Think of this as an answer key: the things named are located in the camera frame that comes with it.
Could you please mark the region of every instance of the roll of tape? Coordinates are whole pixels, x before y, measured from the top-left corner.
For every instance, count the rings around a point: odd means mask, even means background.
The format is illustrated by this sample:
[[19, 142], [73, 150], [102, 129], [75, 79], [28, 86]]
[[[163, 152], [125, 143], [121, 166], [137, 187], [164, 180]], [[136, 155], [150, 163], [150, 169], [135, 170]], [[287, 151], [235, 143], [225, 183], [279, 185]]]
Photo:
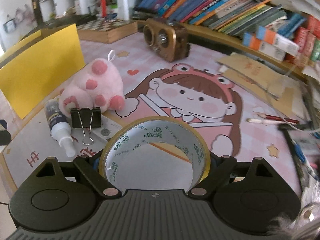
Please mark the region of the roll of tape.
[[119, 130], [102, 152], [99, 173], [124, 193], [117, 182], [121, 162], [142, 145], [157, 142], [174, 145], [188, 157], [193, 171], [189, 190], [208, 175], [210, 152], [204, 139], [188, 124], [164, 116], [142, 118]]

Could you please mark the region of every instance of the frog headband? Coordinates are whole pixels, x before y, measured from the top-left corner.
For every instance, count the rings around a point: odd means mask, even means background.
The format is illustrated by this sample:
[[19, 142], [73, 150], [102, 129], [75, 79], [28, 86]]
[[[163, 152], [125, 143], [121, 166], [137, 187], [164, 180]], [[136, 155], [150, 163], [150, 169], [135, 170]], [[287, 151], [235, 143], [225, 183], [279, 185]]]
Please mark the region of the frog headband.
[[204, 77], [208, 80], [210, 80], [211, 82], [215, 83], [216, 85], [218, 85], [222, 91], [224, 92], [224, 94], [227, 97], [228, 102], [232, 102], [232, 95], [230, 92], [230, 88], [233, 87], [233, 83], [231, 83], [228, 79], [224, 78], [222, 75], [214, 75], [214, 76], [210, 76], [208, 74], [206, 74], [205, 72], [200, 72], [200, 71], [195, 71], [193, 67], [191, 67], [188, 64], [184, 64], [184, 63], [180, 63], [180, 64], [176, 64], [172, 67], [172, 70], [170, 73], [167, 73], [165, 75], [163, 75], [161, 77], [162, 80], [168, 78], [168, 77], [172, 77], [172, 76], [176, 76], [179, 74], [190, 74], [190, 75], [195, 75], [195, 76], [199, 76], [199, 77]]

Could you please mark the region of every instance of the cartoon ear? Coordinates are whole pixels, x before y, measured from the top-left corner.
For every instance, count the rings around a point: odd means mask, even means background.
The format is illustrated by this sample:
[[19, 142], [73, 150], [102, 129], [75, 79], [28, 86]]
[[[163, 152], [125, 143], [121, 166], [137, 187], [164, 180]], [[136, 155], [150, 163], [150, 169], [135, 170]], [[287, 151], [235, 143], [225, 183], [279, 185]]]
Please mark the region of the cartoon ear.
[[226, 115], [235, 114], [236, 111], [237, 111], [236, 104], [234, 102], [229, 102], [228, 107], [227, 107], [227, 111], [226, 111]]
[[157, 88], [162, 84], [162, 80], [161, 78], [153, 78], [150, 80], [149, 82], [149, 87], [152, 89], [152, 90], [157, 90]]

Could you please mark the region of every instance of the wooden box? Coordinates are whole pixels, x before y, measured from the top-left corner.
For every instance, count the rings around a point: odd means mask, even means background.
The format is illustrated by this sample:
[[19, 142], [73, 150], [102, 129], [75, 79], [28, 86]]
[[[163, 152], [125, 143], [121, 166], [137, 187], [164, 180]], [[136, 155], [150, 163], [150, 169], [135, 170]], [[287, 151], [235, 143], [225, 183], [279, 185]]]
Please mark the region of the wooden box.
[[80, 40], [113, 43], [138, 31], [135, 21], [91, 21], [77, 27]]

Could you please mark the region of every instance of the white hanging loop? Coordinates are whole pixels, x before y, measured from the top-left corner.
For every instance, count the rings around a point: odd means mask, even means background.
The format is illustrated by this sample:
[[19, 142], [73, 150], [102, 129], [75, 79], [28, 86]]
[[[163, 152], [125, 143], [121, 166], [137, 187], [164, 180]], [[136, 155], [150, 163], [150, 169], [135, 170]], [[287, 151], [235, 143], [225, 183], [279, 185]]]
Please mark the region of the white hanging loop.
[[116, 53], [115, 53], [115, 50], [113, 49], [108, 54], [108, 61], [113, 61], [115, 59], [115, 57], [116, 57]]

